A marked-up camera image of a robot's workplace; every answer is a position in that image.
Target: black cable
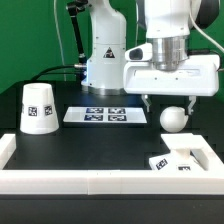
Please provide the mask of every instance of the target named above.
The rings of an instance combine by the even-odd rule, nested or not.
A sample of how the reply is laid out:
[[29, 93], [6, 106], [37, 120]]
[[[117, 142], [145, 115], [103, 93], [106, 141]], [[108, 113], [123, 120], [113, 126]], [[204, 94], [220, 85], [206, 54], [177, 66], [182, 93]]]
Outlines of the black cable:
[[36, 81], [38, 78], [40, 78], [42, 75], [46, 74], [47, 72], [55, 71], [55, 70], [59, 70], [59, 69], [65, 69], [65, 68], [74, 68], [74, 65], [61, 65], [61, 66], [47, 68], [47, 69], [41, 71], [39, 74], [35, 75], [31, 80]]

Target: green wall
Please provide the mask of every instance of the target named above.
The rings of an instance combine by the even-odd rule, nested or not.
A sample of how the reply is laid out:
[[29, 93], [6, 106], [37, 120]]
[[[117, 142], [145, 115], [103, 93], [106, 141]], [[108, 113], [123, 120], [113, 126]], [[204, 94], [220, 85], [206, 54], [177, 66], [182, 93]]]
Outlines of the green wall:
[[[71, 0], [58, 1], [58, 17], [64, 47], [65, 63], [77, 62], [77, 49], [69, 15], [65, 9]], [[127, 19], [127, 48], [135, 44], [135, 0], [110, 0]], [[0, 1], [0, 92], [21, 80], [28, 80], [45, 68], [61, 65], [61, 55], [54, 23], [53, 0]], [[91, 25], [88, 11], [78, 16], [84, 49], [91, 54]], [[224, 46], [224, 0], [219, 18], [206, 30]], [[139, 30], [138, 44], [144, 43], [145, 32]], [[213, 48], [196, 31], [192, 31], [191, 48]], [[224, 78], [220, 74], [220, 96], [224, 96]], [[63, 80], [55, 75], [53, 79]]]

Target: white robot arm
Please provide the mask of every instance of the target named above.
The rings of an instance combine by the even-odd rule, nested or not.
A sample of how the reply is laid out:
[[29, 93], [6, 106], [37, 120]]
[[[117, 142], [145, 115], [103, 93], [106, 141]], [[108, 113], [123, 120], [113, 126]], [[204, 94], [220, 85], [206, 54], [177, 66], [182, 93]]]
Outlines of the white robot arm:
[[214, 95], [219, 88], [219, 56], [188, 56], [187, 41], [192, 28], [190, 13], [196, 21], [201, 19], [203, 25], [200, 18], [203, 12], [200, 11], [203, 7], [209, 8], [212, 15], [207, 18], [211, 21], [205, 22], [209, 25], [218, 15], [219, 0], [137, 0], [137, 3], [138, 15], [141, 15], [138, 23], [147, 30], [147, 43], [126, 52], [125, 91], [157, 95]]
[[82, 81], [83, 90], [100, 95], [122, 94], [126, 20], [120, 12], [111, 7], [109, 0], [75, 0], [69, 4], [68, 10], [73, 21], [81, 59], [84, 57], [84, 52], [74, 17], [85, 8], [90, 12], [93, 48], [92, 55], [86, 63], [87, 76]]

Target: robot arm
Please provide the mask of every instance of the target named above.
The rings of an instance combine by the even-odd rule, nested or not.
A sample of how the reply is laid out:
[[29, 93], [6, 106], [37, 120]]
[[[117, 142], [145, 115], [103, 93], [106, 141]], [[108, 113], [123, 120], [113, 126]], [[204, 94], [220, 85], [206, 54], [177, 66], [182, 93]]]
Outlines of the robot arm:
[[147, 30], [147, 42], [126, 52], [125, 91], [142, 95], [214, 95], [219, 88], [219, 57], [188, 56], [187, 41], [192, 28], [190, 13], [201, 22], [202, 6], [214, 8], [212, 19], [204, 22], [209, 25], [218, 15], [219, 0], [137, 0], [137, 4], [141, 15], [138, 22]]

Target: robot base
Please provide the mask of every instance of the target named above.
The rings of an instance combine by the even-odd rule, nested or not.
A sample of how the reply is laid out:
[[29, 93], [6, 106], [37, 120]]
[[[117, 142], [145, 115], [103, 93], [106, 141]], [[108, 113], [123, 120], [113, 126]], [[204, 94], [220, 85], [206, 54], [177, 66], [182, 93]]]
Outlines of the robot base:
[[82, 82], [82, 91], [93, 93], [96, 95], [104, 95], [104, 96], [115, 96], [115, 95], [125, 95], [127, 94], [124, 89], [105, 89], [105, 88], [95, 88], [91, 86], [87, 86]]

